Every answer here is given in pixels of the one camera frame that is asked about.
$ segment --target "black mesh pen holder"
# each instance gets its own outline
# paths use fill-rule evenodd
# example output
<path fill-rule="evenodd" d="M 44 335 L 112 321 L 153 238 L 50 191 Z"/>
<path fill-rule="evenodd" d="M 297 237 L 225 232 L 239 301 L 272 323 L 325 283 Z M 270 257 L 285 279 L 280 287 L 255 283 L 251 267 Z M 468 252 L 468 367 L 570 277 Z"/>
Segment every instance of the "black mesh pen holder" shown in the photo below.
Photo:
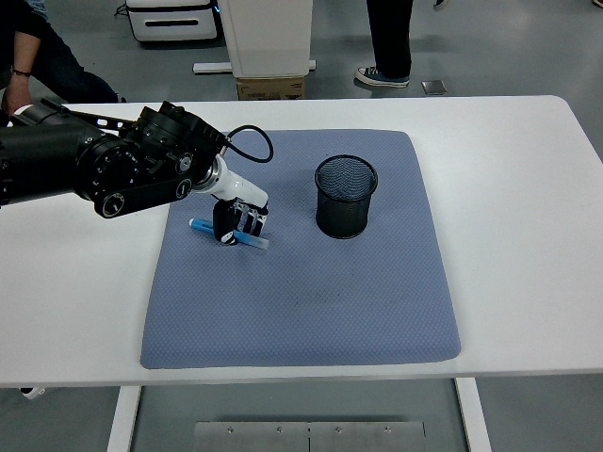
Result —
<path fill-rule="evenodd" d="M 367 226 L 377 171 L 355 155 L 335 155 L 314 175 L 318 188 L 317 225 L 334 238 L 352 238 Z"/>

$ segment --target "black cable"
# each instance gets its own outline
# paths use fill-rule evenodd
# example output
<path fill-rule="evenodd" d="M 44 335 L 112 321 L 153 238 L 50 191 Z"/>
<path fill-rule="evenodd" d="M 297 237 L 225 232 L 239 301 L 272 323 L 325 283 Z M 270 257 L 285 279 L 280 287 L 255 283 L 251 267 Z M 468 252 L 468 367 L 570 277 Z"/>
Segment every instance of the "black cable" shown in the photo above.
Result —
<path fill-rule="evenodd" d="M 235 146 L 232 141 L 231 138 L 241 132 L 242 130 L 254 130 L 255 132 L 257 132 L 258 134 L 260 134 L 264 140 L 268 143 L 268 149 L 269 149 L 269 155 L 266 158 L 259 158 L 259 157 L 254 157 L 253 155 L 249 155 L 248 153 L 244 153 L 243 151 L 241 151 L 237 146 Z M 228 134 L 226 136 L 228 138 L 228 144 L 226 146 L 228 146 L 230 149 L 232 149 L 233 151 L 235 151 L 236 153 L 238 153 L 240 156 L 245 157 L 249 160 L 251 160 L 252 162 L 255 163 L 268 163 L 270 160 L 272 160 L 272 157 L 274 156 L 274 147 L 272 146 L 272 141 L 270 141 L 270 138 L 268 136 L 268 134 L 266 132 L 264 132 L 262 129 L 260 129 L 259 127 L 255 126 L 255 125 L 241 125 L 240 127 L 237 127 L 235 130 L 233 130 L 230 134 Z"/>

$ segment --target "hand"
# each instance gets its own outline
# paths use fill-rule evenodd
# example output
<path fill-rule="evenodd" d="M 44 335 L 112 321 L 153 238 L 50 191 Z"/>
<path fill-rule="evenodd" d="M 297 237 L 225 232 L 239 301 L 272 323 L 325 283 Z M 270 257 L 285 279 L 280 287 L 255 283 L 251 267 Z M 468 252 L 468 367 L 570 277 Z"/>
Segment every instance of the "hand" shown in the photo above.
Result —
<path fill-rule="evenodd" d="M 25 76 L 13 74 L 2 96 L 2 110 L 10 118 L 24 105 L 31 105 L 28 79 Z"/>

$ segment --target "person's arm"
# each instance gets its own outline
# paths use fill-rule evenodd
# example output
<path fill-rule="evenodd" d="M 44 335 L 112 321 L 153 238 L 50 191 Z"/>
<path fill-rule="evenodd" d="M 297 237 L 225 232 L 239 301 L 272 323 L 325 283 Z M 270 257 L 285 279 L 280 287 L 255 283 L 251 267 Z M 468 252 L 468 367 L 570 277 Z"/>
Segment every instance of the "person's arm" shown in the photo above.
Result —
<path fill-rule="evenodd" d="M 19 31 L 15 33 L 13 72 L 2 97 L 2 109 L 9 117 L 22 106 L 31 104 L 29 75 L 39 48 L 40 38 Z"/>

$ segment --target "bracelet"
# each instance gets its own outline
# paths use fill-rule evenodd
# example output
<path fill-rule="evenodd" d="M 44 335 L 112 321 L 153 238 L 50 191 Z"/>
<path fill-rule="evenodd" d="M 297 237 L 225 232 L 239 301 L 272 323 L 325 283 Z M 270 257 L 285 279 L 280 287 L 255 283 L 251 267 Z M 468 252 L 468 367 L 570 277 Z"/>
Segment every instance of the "bracelet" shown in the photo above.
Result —
<path fill-rule="evenodd" d="M 24 73 L 23 71 L 18 71 L 16 69 L 13 69 L 12 73 L 14 73 L 15 75 L 24 75 L 25 77 L 29 77 L 31 75 L 31 73 Z"/>

